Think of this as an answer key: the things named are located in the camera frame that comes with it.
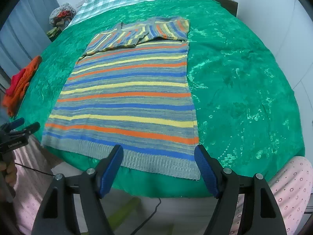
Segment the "person left hand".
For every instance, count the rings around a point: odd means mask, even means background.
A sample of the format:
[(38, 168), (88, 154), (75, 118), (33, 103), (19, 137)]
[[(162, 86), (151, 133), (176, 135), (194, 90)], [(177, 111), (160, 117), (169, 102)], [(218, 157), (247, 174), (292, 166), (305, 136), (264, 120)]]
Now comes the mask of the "person left hand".
[(9, 164), (4, 161), (0, 162), (0, 170), (6, 172), (5, 182), (10, 186), (14, 187), (17, 181), (17, 168), (15, 166), (14, 160), (11, 160)]

